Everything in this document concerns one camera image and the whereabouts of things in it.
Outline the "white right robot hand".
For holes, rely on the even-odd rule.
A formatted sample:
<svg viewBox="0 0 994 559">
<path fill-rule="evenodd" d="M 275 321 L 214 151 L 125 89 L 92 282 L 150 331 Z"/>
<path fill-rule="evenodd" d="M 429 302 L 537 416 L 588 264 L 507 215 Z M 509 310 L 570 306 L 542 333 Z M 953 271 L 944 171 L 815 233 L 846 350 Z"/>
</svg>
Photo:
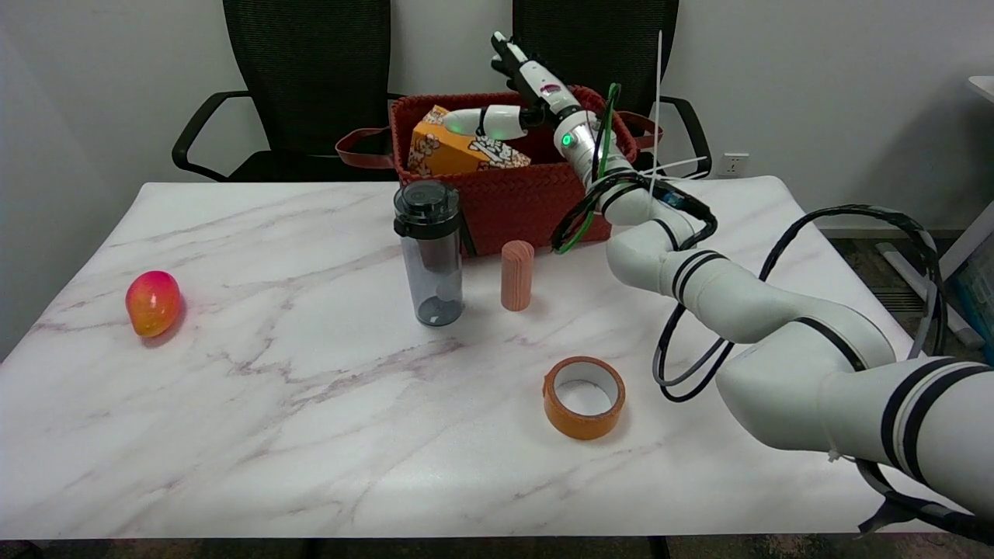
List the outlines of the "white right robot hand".
<svg viewBox="0 0 994 559">
<path fill-rule="evenodd" d="M 459 109 L 443 116 L 445 130 L 462 137 L 486 137 L 491 141 L 514 141 L 530 130 L 581 109 L 568 86 L 539 61 L 525 53 L 514 40 L 496 31 L 491 38 L 494 54 L 491 68 L 509 79 L 522 105 L 489 105 Z"/>
</svg>

